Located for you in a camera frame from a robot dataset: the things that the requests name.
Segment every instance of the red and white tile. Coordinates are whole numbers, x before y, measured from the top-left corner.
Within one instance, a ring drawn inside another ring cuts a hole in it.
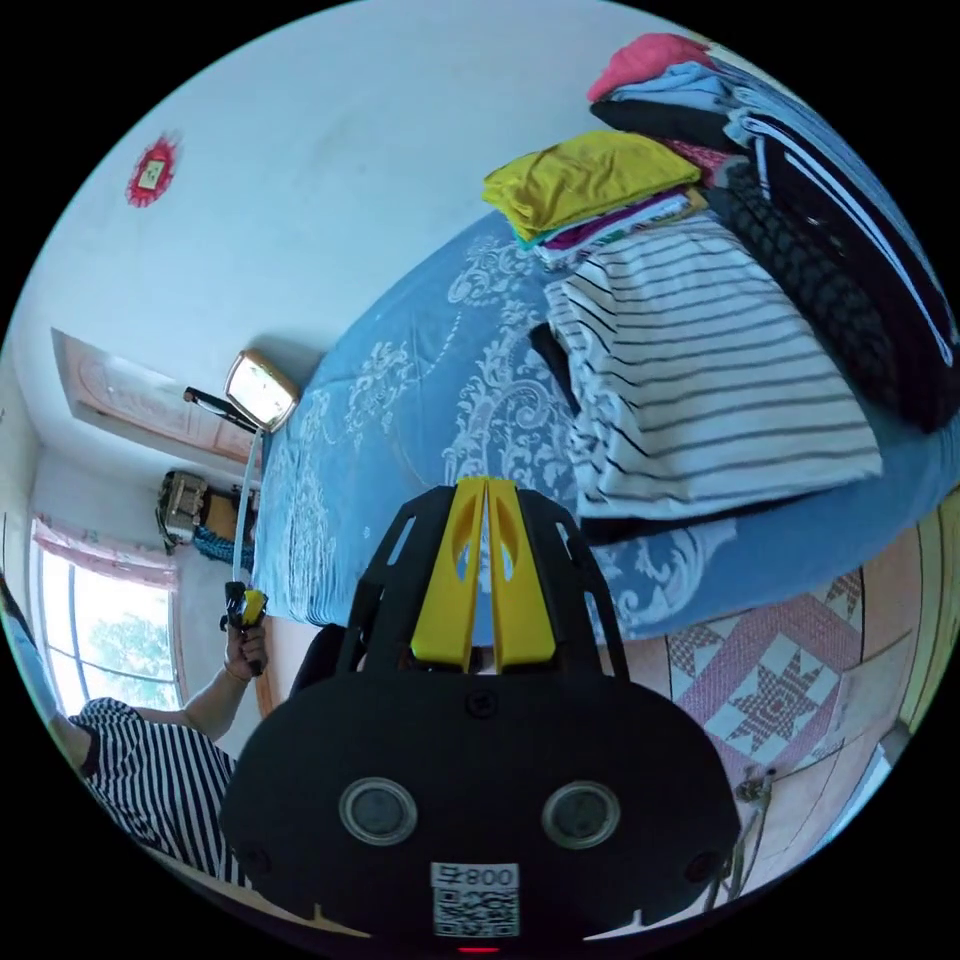
[[[738,783],[744,770],[801,769],[828,742],[840,673],[860,662],[860,571],[787,603],[667,638],[671,696],[710,734]]]

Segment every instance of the window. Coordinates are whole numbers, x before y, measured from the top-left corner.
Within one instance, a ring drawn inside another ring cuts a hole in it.
[[[64,713],[99,697],[178,709],[170,592],[38,553],[42,640]]]

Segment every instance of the blue cloth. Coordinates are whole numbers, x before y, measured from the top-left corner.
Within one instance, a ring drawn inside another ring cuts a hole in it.
[[[910,229],[910,225],[900,212],[900,208],[894,202],[893,197],[884,189],[883,184],[880,183],[863,160],[857,156],[843,137],[814,110],[771,86],[765,80],[761,80],[759,77],[712,55],[711,58],[717,71],[731,84],[733,96],[737,103],[737,106],[730,112],[730,122],[724,127],[724,133],[741,146],[749,146],[753,141],[754,134],[743,127],[743,119],[748,116],[771,117],[796,131],[817,147],[832,163],[836,164],[844,175],[890,221],[916,254],[917,259],[923,264],[931,282],[943,294],[943,287],[937,279],[933,265],[924,253],[919,239]],[[952,312],[950,322],[953,327],[955,342],[960,343],[960,337],[957,336],[956,320]]]
[[[567,509],[571,415],[528,334],[556,279],[491,213],[372,306],[317,368],[265,449],[253,582],[271,612],[345,624],[397,510],[438,484],[493,475]],[[960,482],[960,416],[924,435],[864,403],[884,459],[875,480],[769,513],[595,551],[625,636],[818,589],[880,553]],[[489,564],[481,556],[481,584]],[[474,642],[489,645],[489,594]]]
[[[44,666],[40,653],[24,629],[23,624],[12,612],[5,618],[4,626],[9,627],[10,649],[13,652],[13,659],[20,669],[20,675],[23,677],[23,684],[27,688],[44,726],[49,726],[50,722],[60,712],[60,707],[57,703],[57,696],[53,692],[53,684],[47,675],[47,668]]]
[[[217,536],[208,527],[202,524],[197,527],[193,534],[193,545],[208,560],[222,560],[224,563],[233,566],[233,540],[225,540]],[[245,543],[240,550],[240,566],[247,571],[253,570],[254,548],[253,544]]]
[[[735,106],[727,81],[695,61],[675,63],[652,80],[617,87],[607,99],[652,100],[710,113],[726,113]]]

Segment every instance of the bed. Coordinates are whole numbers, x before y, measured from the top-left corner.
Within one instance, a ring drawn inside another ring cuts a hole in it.
[[[529,331],[557,278],[492,213],[380,298],[314,373],[265,449],[253,579],[275,616],[345,623],[407,500],[504,476],[568,509],[570,413]],[[861,398],[884,474],[767,513],[595,552],[625,638],[673,632],[816,589],[880,553],[960,482],[960,416],[925,435]],[[492,642],[489,564],[474,643]]]

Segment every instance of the yellow bracket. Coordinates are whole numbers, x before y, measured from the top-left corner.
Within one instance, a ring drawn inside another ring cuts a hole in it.
[[[486,495],[486,477],[466,477],[457,484],[410,644],[421,663],[460,667],[464,673],[469,669]],[[464,549],[469,552],[461,580],[457,567]]]
[[[243,625],[256,627],[263,619],[267,596],[259,590],[246,590],[243,594]]]
[[[527,538],[517,488],[509,480],[487,483],[490,518],[490,588],[493,595],[493,657],[505,668],[546,663],[557,649]],[[512,574],[507,578],[504,552]]]
[[[486,507],[490,533],[493,647],[497,673],[548,662],[556,650],[516,487],[467,477],[457,484],[411,649],[421,663],[469,669]],[[468,550],[463,579],[457,572]],[[508,577],[504,554],[510,559]]]

